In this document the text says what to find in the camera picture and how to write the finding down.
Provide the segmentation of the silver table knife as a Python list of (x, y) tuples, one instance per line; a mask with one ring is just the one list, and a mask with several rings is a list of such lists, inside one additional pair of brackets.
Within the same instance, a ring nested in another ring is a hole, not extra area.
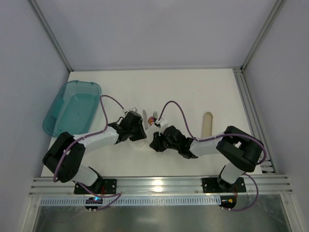
[(148, 116), (145, 110), (142, 111), (142, 116), (145, 130), (147, 130), (149, 128), (149, 123), (148, 123)]

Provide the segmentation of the iridescent pink spoon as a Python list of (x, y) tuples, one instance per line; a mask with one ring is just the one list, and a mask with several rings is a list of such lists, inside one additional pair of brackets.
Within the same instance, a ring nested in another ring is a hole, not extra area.
[(149, 118), (148, 118), (148, 123), (149, 123), (150, 125), (154, 124), (154, 123), (155, 123), (155, 119), (154, 119), (152, 116), (149, 117)]

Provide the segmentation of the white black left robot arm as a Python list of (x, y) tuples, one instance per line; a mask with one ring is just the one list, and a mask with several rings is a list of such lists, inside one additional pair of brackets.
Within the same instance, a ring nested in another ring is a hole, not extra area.
[(110, 123), (103, 131), (80, 135), (61, 133), (42, 162), (54, 174), (54, 181), (75, 182), (76, 194), (79, 190), (102, 194), (106, 187), (104, 179), (93, 168), (81, 164), (84, 155), (104, 146), (145, 138), (141, 115), (128, 111), (120, 123)]

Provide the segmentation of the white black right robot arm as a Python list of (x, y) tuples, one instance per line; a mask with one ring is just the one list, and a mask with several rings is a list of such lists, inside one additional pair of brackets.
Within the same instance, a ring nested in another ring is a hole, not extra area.
[(252, 173), (267, 156), (261, 141), (234, 126), (228, 126), (222, 134), (204, 139), (185, 137), (174, 126), (169, 126), (163, 132), (154, 132), (149, 146), (156, 152), (176, 150), (185, 159), (222, 154), (229, 160), (217, 177), (218, 186), (224, 192), (233, 191), (237, 179), (245, 173)]

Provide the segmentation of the beige oval cutlery tray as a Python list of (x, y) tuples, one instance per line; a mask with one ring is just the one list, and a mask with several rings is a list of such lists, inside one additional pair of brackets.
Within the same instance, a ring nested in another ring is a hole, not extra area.
[(206, 112), (203, 116), (202, 137), (212, 136), (213, 115), (211, 112)]

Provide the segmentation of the teal transparent plastic bin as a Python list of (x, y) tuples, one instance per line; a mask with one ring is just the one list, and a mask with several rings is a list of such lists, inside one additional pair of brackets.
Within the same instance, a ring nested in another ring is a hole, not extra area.
[(64, 84), (56, 95), (42, 127), (57, 138), (61, 133), (87, 133), (98, 108), (101, 87), (94, 82), (73, 80)]

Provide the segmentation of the left black controller board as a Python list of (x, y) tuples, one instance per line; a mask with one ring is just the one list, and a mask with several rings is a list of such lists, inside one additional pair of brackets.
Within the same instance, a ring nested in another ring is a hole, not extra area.
[(90, 197), (85, 201), (85, 208), (91, 212), (96, 212), (98, 208), (102, 206), (103, 199), (101, 197)]

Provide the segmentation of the black controller board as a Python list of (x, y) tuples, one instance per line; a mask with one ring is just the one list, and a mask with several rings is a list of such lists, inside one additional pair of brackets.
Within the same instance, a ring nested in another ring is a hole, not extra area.
[(96, 212), (98, 208), (102, 206), (103, 199), (101, 197), (90, 197), (85, 201), (85, 208), (91, 212)]
[(220, 200), (221, 203), (219, 204), (219, 206), (222, 209), (226, 209), (226, 210), (232, 210), (237, 203), (237, 198), (235, 196), (229, 195), (229, 196), (220, 196)]

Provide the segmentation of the right black controller board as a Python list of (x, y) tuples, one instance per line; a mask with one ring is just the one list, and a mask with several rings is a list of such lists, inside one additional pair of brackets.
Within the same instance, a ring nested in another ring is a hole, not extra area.
[(222, 209), (226, 209), (226, 210), (232, 210), (237, 203), (237, 198), (235, 196), (229, 195), (229, 196), (220, 196), (220, 200), (221, 203), (219, 204), (219, 206)]

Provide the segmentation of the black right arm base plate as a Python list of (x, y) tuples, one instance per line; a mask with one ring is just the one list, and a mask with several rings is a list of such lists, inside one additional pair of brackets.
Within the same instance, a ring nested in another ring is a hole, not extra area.
[(244, 179), (239, 177), (234, 184), (229, 184), (217, 177), (205, 177), (201, 179), (204, 193), (245, 193)]

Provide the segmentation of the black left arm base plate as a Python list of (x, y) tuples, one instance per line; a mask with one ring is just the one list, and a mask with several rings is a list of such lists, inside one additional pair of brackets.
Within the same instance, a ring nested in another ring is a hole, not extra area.
[(86, 184), (81, 184), (79, 182), (75, 183), (74, 194), (91, 194), (105, 195), (105, 194), (115, 194), (117, 187), (116, 179), (106, 179), (99, 177), (92, 185), (87, 186)]

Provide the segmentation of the aluminium right side rail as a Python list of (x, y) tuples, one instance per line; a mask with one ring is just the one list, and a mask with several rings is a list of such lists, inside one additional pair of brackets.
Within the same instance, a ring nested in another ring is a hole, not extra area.
[(272, 160), (270, 146), (263, 130), (261, 120), (258, 115), (257, 108), (254, 104), (252, 93), (245, 78), (244, 73), (240, 68), (233, 69), (234, 77), (239, 89), (242, 104), (245, 110), (249, 128), (253, 137), (260, 140), (266, 149), (267, 157), (261, 164), (262, 173), (264, 174), (277, 174), (275, 165)]

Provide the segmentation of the aluminium rail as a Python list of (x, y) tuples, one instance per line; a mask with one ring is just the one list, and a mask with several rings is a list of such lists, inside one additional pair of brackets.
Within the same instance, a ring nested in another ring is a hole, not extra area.
[(245, 110), (249, 128), (253, 137), (260, 140), (266, 149), (267, 157), (261, 164), (262, 173), (264, 174), (277, 174), (275, 165), (272, 160), (270, 146), (263, 130), (261, 120), (258, 115), (257, 108), (254, 104), (252, 93), (245, 78), (244, 73), (240, 68), (233, 69), (234, 77), (239, 89), (242, 104)]
[[(286, 175), (260, 174), (243, 176), (240, 187), (230, 192), (222, 192), (216, 187), (202, 182), (203, 176), (160, 176), (160, 177), (115, 177), (115, 193), (125, 196), (185, 196), (185, 195), (230, 195), (237, 193), (292, 194), (292, 186)], [(73, 195), (73, 182), (53, 182), (50, 177), (35, 178), (29, 196), (69, 196)]]

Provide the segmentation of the aluminium front rail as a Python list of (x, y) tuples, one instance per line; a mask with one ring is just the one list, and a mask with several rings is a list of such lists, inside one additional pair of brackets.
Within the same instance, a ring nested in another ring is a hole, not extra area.
[[(115, 177), (115, 193), (125, 196), (185, 196), (185, 195), (230, 195), (237, 193), (292, 194), (292, 186), (286, 175), (260, 174), (243, 176), (240, 187), (230, 192), (222, 192), (216, 187), (202, 182), (203, 176), (160, 176), (160, 177)], [(69, 196), (73, 195), (73, 182), (53, 182), (50, 177), (35, 178), (29, 196)]]

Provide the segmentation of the aluminium left corner post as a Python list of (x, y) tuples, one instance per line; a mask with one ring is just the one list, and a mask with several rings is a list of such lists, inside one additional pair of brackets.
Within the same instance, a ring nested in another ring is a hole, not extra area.
[(59, 42), (57, 41), (51, 27), (49, 26), (40, 6), (38, 5), (36, 0), (28, 0), (30, 7), (32, 8), (34, 14), (36, 15), (37, 19), (39, 20), (43, 30), (45, 31), (48, 39), (50, 40), (53, 48), (55, 49), (56, 53), (58, 54), (59, 58), (61, 59), (62, 63), (66, 67), (68, 72), (72, 72), (73, 68), (71, 67), (68, 59), (66, 58)]

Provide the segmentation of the aluminium corner post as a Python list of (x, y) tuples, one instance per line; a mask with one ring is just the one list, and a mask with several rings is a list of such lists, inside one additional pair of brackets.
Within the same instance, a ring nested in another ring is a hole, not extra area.
[(49, 26), (40, 6), (38, 5), (36, 0), (28, 0), (30, 7), (32, 8), (34, 14), (36, 15), (37, 19), (39, 20), (43, 30), (45, 31), (48, 39), (50, 40), (53, 48), (55, 49), (56, 53), (58, 54), (59, 58), (61, 59), (62, 63), (66, 67), (68, 72), (72, 72), (73, 68), (71, 67), (68, 59), (66, 58), (59, 42), (57, 41), (51, 27)]
[(283, 6), (285, 5), (286, 0), (277, 0), (275, 1), (274, 5), (272, 6), (269, 14), (267, 15), (261, 29), (259, 30), (254, 43), (252, 44), (244, 62), (241, 66), (241, 71), (244, 72), (248, 65), (250, 64), (252, 58), (254, 57), (255, 53), (257, 52), (258, 48), (262, 44), (263, 40), (266, 38), (269, 30), (271, 29), (273, 23), (275, 22), (276, 18), (278, 17), (279, 13), (281, 12)]

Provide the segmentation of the aluminium right corner post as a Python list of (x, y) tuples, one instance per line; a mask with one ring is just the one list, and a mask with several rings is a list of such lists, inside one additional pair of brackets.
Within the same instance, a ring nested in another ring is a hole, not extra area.
[(267, 15), (261, 29), (259, 30), (254, 43), (252, 44), (244, 62), (241, 66), (241, 71), (244, 72), (248, 65), (250, 64), (252, 58), (254, 57), (255, 53), (257, 52), (258, 48), (262, 44), (263, 40), (266, 38), (269, 30), (271, 29), (273, 23), (275, 22), (276, 18), (278, 17), (279, 13), (281, 12), (283, 6), (285, 5), (286, 0), (277, 0), (275, 1), (274, 5), (272, 6), (269, 14)]

